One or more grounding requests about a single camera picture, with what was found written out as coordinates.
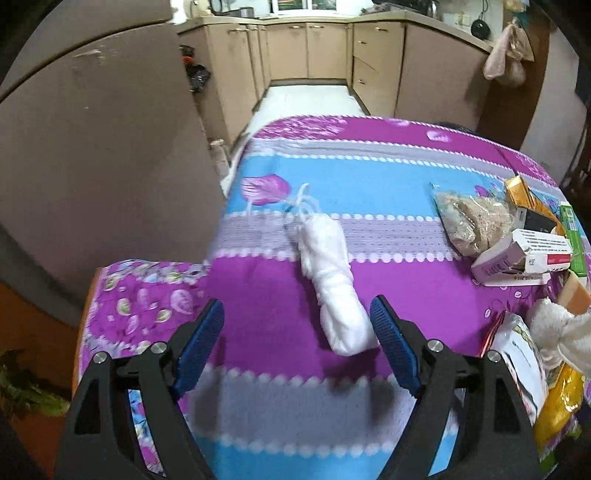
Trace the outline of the white tissue bundle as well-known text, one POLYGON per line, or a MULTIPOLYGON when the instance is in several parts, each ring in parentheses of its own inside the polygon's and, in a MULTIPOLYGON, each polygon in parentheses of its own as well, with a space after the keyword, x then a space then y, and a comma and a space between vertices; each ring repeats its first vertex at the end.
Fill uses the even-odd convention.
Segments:
POLYGON ((287 235, 294 245, 304 278, 314 288, 322 336, 335 354, 352 357, 380 346, 363 306, 349 262, 346 236, 339 220, 322 212, 320 202, 301 184, 284 200, 287 235))

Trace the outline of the white red cigarette box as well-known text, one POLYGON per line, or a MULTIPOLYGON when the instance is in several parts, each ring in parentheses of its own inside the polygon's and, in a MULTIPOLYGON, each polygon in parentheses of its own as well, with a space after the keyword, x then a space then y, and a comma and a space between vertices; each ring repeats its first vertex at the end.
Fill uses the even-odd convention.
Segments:
POLYGON ((516 229, 484 251, 471 270, 487 287, 541 286, 569 268, 572 254, 564 236, 516 229))

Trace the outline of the clear bag of crumbs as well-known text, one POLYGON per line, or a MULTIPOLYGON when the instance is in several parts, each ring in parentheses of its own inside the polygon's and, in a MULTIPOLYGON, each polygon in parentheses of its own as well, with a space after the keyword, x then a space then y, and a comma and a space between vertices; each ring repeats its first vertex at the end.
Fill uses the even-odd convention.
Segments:
POLYGON ((463 195, 434 187, 433 199, 448 239, 463 257, 479 256, 512 230, 512 210, 495 196, 463 195))

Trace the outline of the black cigarette pack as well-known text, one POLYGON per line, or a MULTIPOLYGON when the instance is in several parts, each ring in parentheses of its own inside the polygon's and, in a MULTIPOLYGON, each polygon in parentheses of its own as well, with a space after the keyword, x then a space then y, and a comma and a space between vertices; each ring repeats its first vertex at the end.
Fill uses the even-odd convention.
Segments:
POLYGON ((556 223, 551 218, 526 207, 515 210, 512 228, 530 230, 534 232, 551 233, 556 223))

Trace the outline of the green white carton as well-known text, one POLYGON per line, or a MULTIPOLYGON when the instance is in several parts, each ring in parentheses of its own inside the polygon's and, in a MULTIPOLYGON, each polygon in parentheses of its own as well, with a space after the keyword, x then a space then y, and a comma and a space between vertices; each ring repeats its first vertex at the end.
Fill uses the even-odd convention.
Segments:
POLYGON ((574 210, 566 201, 560 203, 560 219, 572 247, 570 270, 579 278, 586 278, 588 268, 582 237, 576 224, 574 210))

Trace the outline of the gold foil cigarette carton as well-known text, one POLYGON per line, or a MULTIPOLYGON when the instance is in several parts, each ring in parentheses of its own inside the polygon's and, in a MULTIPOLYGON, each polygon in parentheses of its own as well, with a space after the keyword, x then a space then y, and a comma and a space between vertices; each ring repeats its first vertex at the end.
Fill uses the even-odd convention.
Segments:
POLYGON ((515 207, 524 207, 541 214, 554 223, 551 232, 565 235, 565 230, 558 217, 539 199, 529 188, 521 176, 515 176, 505 181, 506 198, 515 207))

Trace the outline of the beige kitchen cabinets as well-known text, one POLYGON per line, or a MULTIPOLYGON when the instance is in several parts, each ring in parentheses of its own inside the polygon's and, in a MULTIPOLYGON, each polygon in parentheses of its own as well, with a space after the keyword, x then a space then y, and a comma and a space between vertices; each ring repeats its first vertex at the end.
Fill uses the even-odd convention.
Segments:
POLYGON ((195 96, 212 140, 233 146, 273 86, 345 85, 367 114, 477 128, 492 50, 442 21, 408 10, 353 18, 199 17, 181 44, 211 72, 195 96))

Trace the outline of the white printed plastic bag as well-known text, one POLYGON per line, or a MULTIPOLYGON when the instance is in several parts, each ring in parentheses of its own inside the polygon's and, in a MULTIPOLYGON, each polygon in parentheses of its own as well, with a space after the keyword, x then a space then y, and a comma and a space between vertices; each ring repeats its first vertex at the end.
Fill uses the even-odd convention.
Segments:
POLYGON ((504 360, 521 395, 531 425, 548 396, 546 371, 530 330, 521 316, 502 312, 485 337, 480 355, 497 351, 504 360))

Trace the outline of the yellow snack bag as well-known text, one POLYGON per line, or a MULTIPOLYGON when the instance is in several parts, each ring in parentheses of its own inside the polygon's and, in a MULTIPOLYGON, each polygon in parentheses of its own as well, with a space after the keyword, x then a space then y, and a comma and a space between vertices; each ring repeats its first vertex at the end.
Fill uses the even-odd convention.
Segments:
POLYGON ((584 376, 570 365, 563 364, 560 368, 534 424, 534 438, 539 453, 544 451, 582 406, 584 381, 584 376))

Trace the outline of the white fluffy cloth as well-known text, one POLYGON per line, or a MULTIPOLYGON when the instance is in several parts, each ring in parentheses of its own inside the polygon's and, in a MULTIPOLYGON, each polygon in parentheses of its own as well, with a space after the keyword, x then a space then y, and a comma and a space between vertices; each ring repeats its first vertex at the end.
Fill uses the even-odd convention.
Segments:
POLYGON ((526 324, 547 371, 565 363, 589 377, 591 369, 590 313, 575 315, 549 298, 537 300, 526 324))

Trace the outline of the purple blue floral tablecloth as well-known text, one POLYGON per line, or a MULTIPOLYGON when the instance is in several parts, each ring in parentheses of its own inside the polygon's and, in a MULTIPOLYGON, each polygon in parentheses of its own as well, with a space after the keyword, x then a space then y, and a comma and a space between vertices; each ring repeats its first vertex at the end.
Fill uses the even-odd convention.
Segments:
POLYGON ((590 229, 526 154, 294 116, 239 161, 202 261, 100 269, 60 479, 539 479, 527 311, 590 229))

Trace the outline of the beige refrigerator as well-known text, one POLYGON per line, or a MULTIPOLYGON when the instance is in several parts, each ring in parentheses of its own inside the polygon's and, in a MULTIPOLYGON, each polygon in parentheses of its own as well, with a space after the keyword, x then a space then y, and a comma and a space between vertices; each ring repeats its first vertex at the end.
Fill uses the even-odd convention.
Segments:
POLYGON ((1 277, 69 325, 98 267, 199 262, 223 206, 166 1, 34 1, 1 29, 1 277))

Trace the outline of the black bag at cabinet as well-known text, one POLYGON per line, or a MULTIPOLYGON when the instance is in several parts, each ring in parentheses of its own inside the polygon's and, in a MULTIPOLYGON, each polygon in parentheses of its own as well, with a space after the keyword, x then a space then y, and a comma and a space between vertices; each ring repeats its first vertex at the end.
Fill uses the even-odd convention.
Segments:
POLYGON ((195 62, 195 50, 193 47, 180 45, 179 48, 191 92, 202 92, 208 81, 211 80, 211 71, 207 67, 204 67, 204 65, 195 62))

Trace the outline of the hanging beige cloth bags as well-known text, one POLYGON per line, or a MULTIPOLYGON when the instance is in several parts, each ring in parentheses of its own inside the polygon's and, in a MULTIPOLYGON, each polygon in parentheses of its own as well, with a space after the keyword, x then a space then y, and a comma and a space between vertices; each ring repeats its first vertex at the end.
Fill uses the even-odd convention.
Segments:
POLYGON ((502 31, 483 66, 488 81, 517 88, 526 81, 524 62, 534 62, 535 56, 526 31, 518 19, 513 19, 502 31))

